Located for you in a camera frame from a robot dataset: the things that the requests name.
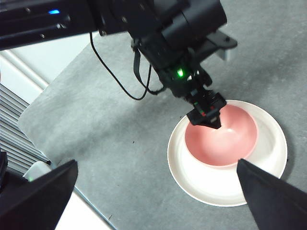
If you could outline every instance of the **window blinds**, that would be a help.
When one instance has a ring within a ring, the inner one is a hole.
[[[8,155],[8,167],[25,173],[36,161],[50,163],[17,127],[29,104],[0,84],[0,147]]]

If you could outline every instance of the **gray carpet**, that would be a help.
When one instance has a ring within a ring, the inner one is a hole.
[[[226,99],[256,104],[279,122],[289,155],[283,178],[307,191],[307,1],[222,4],[229,21],[223,31],[239,41],[237,56],[228,63],[212,56],[203,66]],[[94,42],[128,90],[141,95],[129,35]],[[141,75],[147,71],[144,61]],[[172,178],[167,142],[190,109],[170,91],[129,99],[87,46],[27,108],[19,127],[54,163],[78,161],[77,187],[119,230],[256,229],[247,205],[203,204]]]

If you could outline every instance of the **green led light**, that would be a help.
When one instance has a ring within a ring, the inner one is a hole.
[[[180,78],[182,78],[182,77],[184,76],[184,72],[183,72],[182,68],[180,68],[180,69],[177,70],[177,75],[178,75],[178,77],[180,77]]]

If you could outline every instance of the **blue led light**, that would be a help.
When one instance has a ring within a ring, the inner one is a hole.
[[[48,13],[49,13],[49,14],[58,14],[58,13],[59,13],[59,10],[57,10],[57,9],[50,10]]]

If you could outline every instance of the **pink bowl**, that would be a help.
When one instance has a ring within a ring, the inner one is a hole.
[[[227,104],[221,109],[219,129],[188,124],[185,142],[199,161],[214,167],[231,166],[254,150],[258,127],[245,110]]]

